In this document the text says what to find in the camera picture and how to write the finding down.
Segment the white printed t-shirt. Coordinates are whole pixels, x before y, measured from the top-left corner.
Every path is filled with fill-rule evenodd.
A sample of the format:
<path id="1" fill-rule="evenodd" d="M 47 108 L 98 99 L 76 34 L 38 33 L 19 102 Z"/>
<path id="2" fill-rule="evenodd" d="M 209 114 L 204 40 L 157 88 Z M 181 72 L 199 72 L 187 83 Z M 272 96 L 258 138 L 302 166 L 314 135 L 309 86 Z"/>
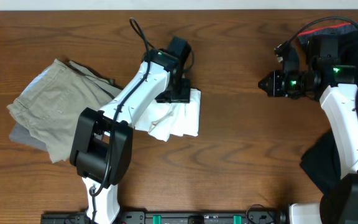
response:
<path id="1" fill-rule="evenodd" d="M 171 135 L 197 137 L 200 104 L 201 91 L 193 88 L 189 103 L 157 103 L 153 100 L 135 124 L 135 129 L 165 142 Z"/>

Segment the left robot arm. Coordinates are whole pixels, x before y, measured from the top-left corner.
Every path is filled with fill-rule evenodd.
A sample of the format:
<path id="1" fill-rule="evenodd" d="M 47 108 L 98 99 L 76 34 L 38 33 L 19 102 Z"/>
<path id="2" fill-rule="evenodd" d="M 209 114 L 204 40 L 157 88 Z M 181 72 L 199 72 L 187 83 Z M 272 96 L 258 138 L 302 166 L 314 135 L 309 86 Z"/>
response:
<path id="1" fill-rule="evenodd" d="M 128 170 L 134 126 L 153 102 L 189 103 L 190 81 L 183 77 L 190 47 L 146 51 L 132 81 L 99 110 L 79 115 L 70 164 L 88 191 L 87 223 L 114 223 L 120 206 L 117 185 Z"/>

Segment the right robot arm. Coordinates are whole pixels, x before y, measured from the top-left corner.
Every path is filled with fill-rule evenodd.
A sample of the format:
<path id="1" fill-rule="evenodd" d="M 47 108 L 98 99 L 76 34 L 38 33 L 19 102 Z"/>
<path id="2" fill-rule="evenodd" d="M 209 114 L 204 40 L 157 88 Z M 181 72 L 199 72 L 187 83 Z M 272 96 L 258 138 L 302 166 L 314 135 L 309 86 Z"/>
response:
<path id="1" fill-rule="evenodd" d="M 275 49 L 281 70 L 258 86 L 269 97 L 313 95 L 328 117 L 337 147 L 340 181 L 319 203 L 290 205 L 289 223 L 358 223 L 358 86 L 356 66 L 344 65 L 335 40 L 310 47 L 308 69 L 299 69 L 296 50 L 287 42 Z"/>

